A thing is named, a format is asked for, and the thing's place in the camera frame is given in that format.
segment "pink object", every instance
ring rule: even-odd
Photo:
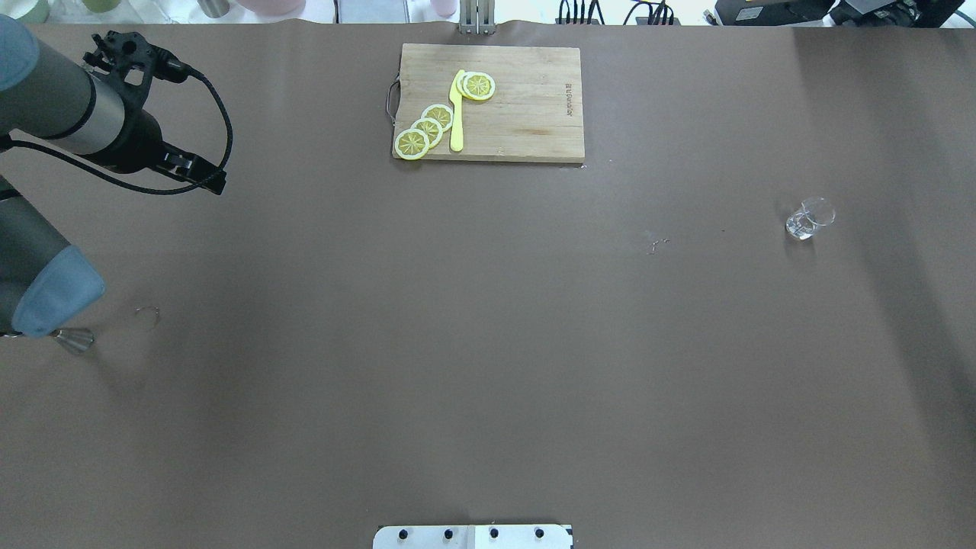
[[[458,0],[430,0],[430,5],[442,18],[449,18],[458,11]]]
[[[280,16],[298,9],[305,0],[237,0],[237,3],[259,16]]]

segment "cutting board handle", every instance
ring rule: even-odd
[[[393,88],[396,88],[396,109],[393,109]],[[389,89],[386,90],[386,116],[389,117],[389,123],[394,127],[396,126],[396,113],[400,110],[400,73],[396,73],[396,77],[393,78],[393,83],[389,85]]]

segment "lemon slice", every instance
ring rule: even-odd
[[[393,150],[404,160],[417,160],[427,154],[429,149],[430,140],[424,130],[404,130],[393,140]]]
[[[495,79],[484,72],[467,72],[461,79],[461,94],[474,101],[485,101],[495,95]]]
[[[437,144],[440,143],[440,138],[444,137],[444,130],[440,127],[440,122],[434,118],[421,118],[410,127],[427,134],[427,141],[430,143],[430,148],[437,147]]]
[[[433,118],[438,124],[440,124],[440,129],[446,132],[447,130],[451,129],[452,125],[454,125],[454,110],[447,105],[441,105],[438,103],[425,108],[424,114],[421,114],[421,118]]]

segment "wooden cutting board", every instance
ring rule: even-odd
[[[449,106],[451,83],[462,68],[491,74],[495,96],[464,100],[464,150],[451,151],[448,130],[423,160],[583,163],[577,48],[404,44],[393,136],[410,128],[428,106]]]

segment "black cable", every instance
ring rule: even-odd
[[[45,154],[50,154],[51,156],[57,158],[58,160],[63,160],[76,168],[81,168],[82,170],[85,170],[86,172],[92,174],[93,176],[102,179],[104,181],[107,181],[115,186],[121,187],[122,189],[125,190],[134,190],[135,192],[142,192],[145,194],[182,194],[184,192],[194,190],[197,187],[199,187],[198,185],[194,184],[194,185],[187,185],[186,187],[181,187],[179,189],[148,189],[145,187],[139,187],[137,185],[131,185],[124,181],[115,179],[112,176],[100,170],[97,170],[89,166],[88,164],[83,163],[81,160],[72,158],[71,156],[68,156],[67,154],[64,154],[59,150],[54,150],[53,148],[44,147],[43,145],[40,145],[38,143],[33,143],[30,141],[10,140],[6,142],[5,145],[11,148],[13,147],[30,148],[31,150],[37,150]]]
[[[650,20],[652,10],[654,10],[654,5],[650,2],[637,2],[633,5],[633,7],[630,8],[630,11],[627,12],[627,16],[624,18],[624,24],[627,24],[627,22],[630,21],[630,16],[633,15],[633,11],[640,6],[647,6],[647,19]]]
[[[958,15],[958,16],[960,16],[960,17],[961,17],[961,18],[963,18],[963,19],[964,19],[964,20],[965,20],[966,22],[968,22],[969,24],[971,24],[971,25],[973,25],[973,27],[974,27],[974,28],[976,28],[976,21],[974,21],[974,20],[973,20],[973,19],[972,19],[971,17],[969,17],[968,15],[966,15],[966,14],[964,14],[963,12],[961,12],[961,11],[959,11],[959,10],[956,10],[956,15]]]
[[[647,6],[647,24],[674,24],[674,10],[667,4],[666,0],[661,0],[661,2],[634,0],[633,7],[630,8],[630,11],[627,12],[627,16],[624,18],[624,24],[630,21],[630,16],[633,15],[634,10],[639,6]]]
[[[224,127],[227,129],[227,143],[224,146],[224,157],[221,158],[221,163],[217,165],[217,170],[215,170],[214,173],[210,174],[202,182],[200,182],[200,185],[205,185],[207,183],[210,183],[212,179],[217,177],[221,173],[221,171],[227,166],[227,161],[230,159],[230,148],[234,144],[234,130],[230,126],[230,115],[227,114],[227,108],[224,106],[224,101],[221,100],[220,94],[217,93],[217,88],[215,88],[214,85],[210,83],[210,80],[208,80],[207,77],[204,76],[202,72],[193,68],[192,66],[189,68],[189,75],[202,82],[203,85],[207,87],[207,90],[210,91],[211,97],[214,98],[214,103],[217,104],[217,109],[221,112],[221,118],[224,119]]]
[[[587,15],[587,24],[593,24],[593,8],[596,8],[596,12],[600,15],[600,24],[606,24],[606,21],[603,20],[603,9],[600,8],[600,0],[590,2],[590,13]]]
[[[121,187],[122,189],[125,190],[134,190],[135,192],[141,192],[143,194],[155,194],[155,195],[183,194],[184,192],[189,192],[191,190],[203,187],[208,183],[210,183],[214,178],[219,176],[221,172],[224,170],[224,168],[226,167],[227,161],[230,159],[230,148],[233,144],[234,136],[233,136],[233,129],[230,127],[230,116],[227,114],[227,109],[224,106],[224,102],[221,100],[221,96],[217,93],[217,89],[214,88],[214,85],[210,83],[210,80],[208,80],[207,77],[204,76],[202,72],[200,72],[199,70],[191,66],[187,66],[187,68],[188,68],[187,73],[190,76],[202,82],[203,85],[206,86],[208,90],[210,90],[210,95],[213,96],[214,101],[217,102],[217,108],[221,112],[221,117],[224,119],[224,126],[226,127],[227,130],[227,144],[224,147],[224,157],[221,159],[221,163],[218,165],[217,169],[214,170],[213,173],[211,173],[209,176],[204,178],[203,181],[200,181],[199,183],[187,185],[186,187],[180,187],[178,189],[150,189],[148,187],[140,187],[138,185],[132,185],[131,183],[126,183],[122,180],[119,180],[117,178],[114,178],[104,173],[101,170],[98,170],[96,168],[93,168],[92,166],[89,166],[88,164],[85,164],[81,160],[68,156],[67,154],[64,154],[59,150],[54,150],[53,148],[45,147],[38,143],[33,143],[30,141],[12,140],[9,139],[10,136],[6,136],[5,138],[0,138],[0,140],[2,140],[0,141],[0,145],[2,145],[3,148],[13,148],[13,147],[29,148],[31,150],[37,150],[38,152],[50,154],[54,158],[57,158],[58,160],[63,160],[64,162],[67,162],[68,164],[71,164],[76,168],[80,168],[103,181],[111,183],[117,187]],[[161,173],[162,175],[170,179],[179,181],[180,183],[185,183],[186,181],[186,179],[183,179],[180,176],[176,176],[169,172],[160,171],[158,173]]]

